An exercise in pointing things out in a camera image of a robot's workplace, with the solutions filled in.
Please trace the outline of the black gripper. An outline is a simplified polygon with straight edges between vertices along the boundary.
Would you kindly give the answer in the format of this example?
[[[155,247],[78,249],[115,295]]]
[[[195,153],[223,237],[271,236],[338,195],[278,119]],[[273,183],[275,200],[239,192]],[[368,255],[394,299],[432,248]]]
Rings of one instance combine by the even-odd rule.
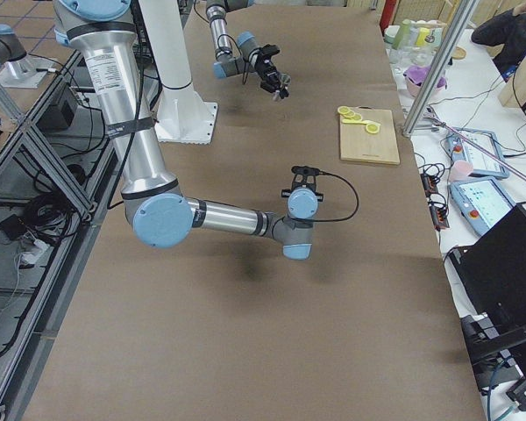
[[[260,87],[263,90],[275,90],[273,93],[275,102],[289,97],[288,85],[281,86],[281,73],[270,58],[258,55],[253,66],[260,78]]]

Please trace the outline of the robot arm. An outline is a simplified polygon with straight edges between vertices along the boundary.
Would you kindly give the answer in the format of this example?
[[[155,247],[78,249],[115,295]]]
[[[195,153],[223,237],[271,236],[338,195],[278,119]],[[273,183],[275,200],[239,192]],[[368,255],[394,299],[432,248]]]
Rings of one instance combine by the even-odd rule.
[[[215,49],[213,73],[218,79],[242,75],[244,82],[250,73],[256,73],[260,87],[272,94],[275,101],[283,100],[289,97],[291,78],[273,63],[273,57],[281,51],[279,47],[260,45],[251,32],[242,32],[234,39],[227,31],[227,14],[253,4],[254,1],[246,0],[206,2],[205,15]]]
[[[294,168],[282,216],[186,197],[167,169],[161,143],[207,144],[217,117],[217,105],[194,89],[176,2],[141,1],[138,13],[130,1],[57,1],[53,9],[57,40],[86,62],[121,163],[125,215],[143,243],[175,246],[199,227],[274,239],[289,259],[308,258],[320,199],[309,182],[316,169]],[[142,90],[133,54],[138,25],[145,27],[160,78],[156,111]]]

